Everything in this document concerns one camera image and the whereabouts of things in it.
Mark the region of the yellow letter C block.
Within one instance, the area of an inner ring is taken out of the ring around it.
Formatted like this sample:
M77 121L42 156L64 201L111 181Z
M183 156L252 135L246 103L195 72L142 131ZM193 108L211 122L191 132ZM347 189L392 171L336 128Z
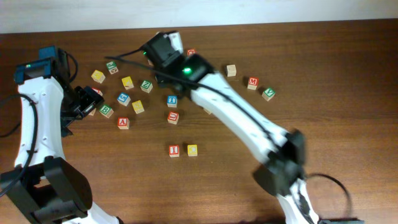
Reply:
M187 146L187 153L190 157L198 155L198 146L196 144L190 144Z

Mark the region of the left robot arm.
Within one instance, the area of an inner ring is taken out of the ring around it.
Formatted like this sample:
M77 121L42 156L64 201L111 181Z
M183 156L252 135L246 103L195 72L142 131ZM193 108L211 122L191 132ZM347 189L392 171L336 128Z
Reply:
M30 223L121 223L93 201L87 178L65 160L68 126L103 105L91 87L71 87L72 56L56 46L17 66L15 98L21 99L21 142L14 169L1 174L7 196Z

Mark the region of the red letter I block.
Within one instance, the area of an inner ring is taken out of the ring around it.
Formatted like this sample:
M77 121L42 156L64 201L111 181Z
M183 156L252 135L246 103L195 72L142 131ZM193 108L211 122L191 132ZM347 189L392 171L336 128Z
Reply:
M179 157L180 156L179 145L171 145L171 146L169 146L169 156L170 157Z

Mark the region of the red letter A block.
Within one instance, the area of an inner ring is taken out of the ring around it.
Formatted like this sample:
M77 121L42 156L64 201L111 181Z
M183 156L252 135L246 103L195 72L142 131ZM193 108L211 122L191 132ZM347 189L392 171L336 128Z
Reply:
M127 118L127 117L119 117L118 118L118 128L119 129L129 129L129 127L130 127L129 118Z

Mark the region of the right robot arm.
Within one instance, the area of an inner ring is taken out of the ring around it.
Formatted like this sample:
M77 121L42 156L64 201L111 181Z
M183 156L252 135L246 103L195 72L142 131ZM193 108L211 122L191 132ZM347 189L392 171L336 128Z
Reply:
M186 93L248 147L260 163L254 180L278 199L286 223L327 222L315 213L307 193L305 138L300 131L288 132L269 121L202 56L185 56L177 31L157 33L141 50L153 64L159 83Z

